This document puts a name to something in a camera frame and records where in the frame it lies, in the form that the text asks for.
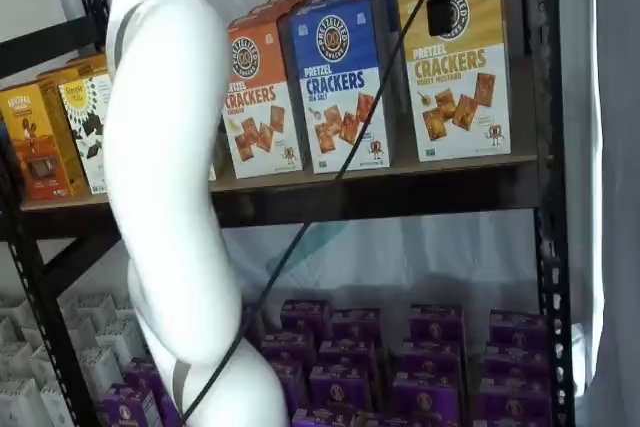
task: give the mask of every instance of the orange cracker box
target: orange cracker box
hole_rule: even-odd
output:
[[[54,80],[44,77],[0,91],[0,111],[29,199],[72,196],[86,188]]]
[[[232,72],[223,120],[236,177],[302,170],[304,121],[286,13],[268,9],[229,26]]]

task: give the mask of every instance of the cracker image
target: cracker image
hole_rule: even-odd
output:
[[[447,136],[447,129],[444,126],[444,117],[440,109],[427,110],[422,113],[424,125],[430,140],[438,140]]]
[[[284,107],[280,107],[279,105],[271,106],[269,125],[271,125],[271,128],[276,132],[284,132]]]
[[[474,96],[474,99],[478,104],[491,107],[491,101],[493,100],[493,87],[495,83],[495,75],[478,72],[478,77],[476,78],[476,95]]]
[[[442,107],[446,104],[456,104],[456,102],[453,100],[453,92],[451,92],[451,89],[443,90],[442,92],[434,95],[434,97],[436,99],[436,105],[438,107]]]
[[[461,95],[458,108],[453,114],[453,123],[461,129],[470,130],[477,109],[478,103],[474,99],[464,94]]]
[[[246,162],[249,159],[253,159],[253,151],[251,150],[251,142],[247,139],[245,134],[236,135],[236,147],[238,147],[238,153],[240,159]]]
[[[326,154],[332,150],[336,150],[336,145],[333,143],[333,137],[329,130],[329,124],[316,125],[316,137],[318,137],[318,144],[320,145],[320,152]]]
[[[342,116],[340,115],[340,109],[337,105],[329,107],[324,111],[324,118],[327,119],[329,126],[329,133],[331,135],[338,135],[342,130]]]
[[[242,129],[249,144],[253,145],[258,143],[258,129],[256,128],[256,122],[253,120],[253,117],[242,121]]]
[[[358,93],[358,106],[356,107],[356,117],[360,122],[367,120],[371,107],[373,106],[373,96],[368,94]]]
[[[273,129],[270,125],[260,122],[260,134],[258,143],[256,144],[265,152],[271,152],[271,143],[273,141]]]
[[[340,138],[353,145],[356,141],[356,137],[358,136],[358,125],[360,125],[358,118],[349,112],[345,112],[344,119],[342,119]]]

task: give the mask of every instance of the blue cracker box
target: blue cracker box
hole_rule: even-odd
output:
[[[332,337],[331,305],[326,300],[286,300],[280,309],[280,322],[286,330],[310,330],[316,342]]]
[[[311,397],[316,405],[330,408],[371,410],[371,388],[364,367],[316,365],[309,375]]]
[[[489,319],[489,341],[546,352],[545,319],[536,314],[493,309]]]
[[[393,381],[394,412],[426,419],[433,426],[460,427],[460,393],[454,379],[427,372],[396,374]]]
[[[549,362],[542,352],[488,343],[484,352],[483,372],[531,381],[549,378]]]
[[[291,18],[315,173],[342,167],[371,112],[389,63],[385,0],[327,0]],[[384,89],[348,170],[389,167],[393,87]]]
[[[533,425],[550,427],[549,381],[485,376],[480,381],[476,409],[475,418],[481,421],[502,421],[500,425],[509,425],[510,420],[530,419]]]
[[[113,384],[102,399],[110,425],[160,427],[162,422],[153,393],[127,384]]]
[[[309,391],[302,363],[278,360],[272,361],[270,364],[282,384],[289,415],[293,415],[299,408],[307,407],[309,405]]]
[[[277,332],[265,335],[260,352],[267,360],[296,360],[310,369],[317,360],[311,332]]]
[[[355,427],[352,412],[334,412],[322,407],[298,409],[293,416],[292,427]]]

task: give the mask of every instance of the metal shelving unit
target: metal shelving unit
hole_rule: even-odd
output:
[[[222,227],[532,209],[540,311],[551,333],[553,425],[573,427],[558,0],[526,1],[531,57],[512,72],[512,154],[420,164],[407,143],[385,171],[334,182],[310,172],[235,180],[227,169],[210,191]],[[106,0],[83,3],[86,17],[0,44],[0,77],[103,44]],[[0,239],[8,242],[73,419],[97,426],[56,299],[120,239],[108,201],[21,204],[4,158],[0,164]],[[76,240],[45,264],[36,240],[70,237]]]

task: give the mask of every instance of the pretzel crackers box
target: pretzel crackers box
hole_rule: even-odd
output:
[[[405,25],[418,0],[398,0]],[[404,40],[420,161],[511,152],[501,0],[450,0],[453,30],[429,35],[421,8]]]
[[[287,9],[272,7],[229,25],[232,72],[223,119],[236,177],[302,170],[306,158],[300,90]]]
[[[299,9],[291,23],[313,170],[337,172],[388,64],[385,0],[326,0]],[[390,165],[390,93],[385,89],[349,170]]]
[[[75,75],[70,73],[69,80]],[[0,111],[29,199],[67,197],[84,190],[82,165],[56,79],[45,76],[34,83],[0,91]]]

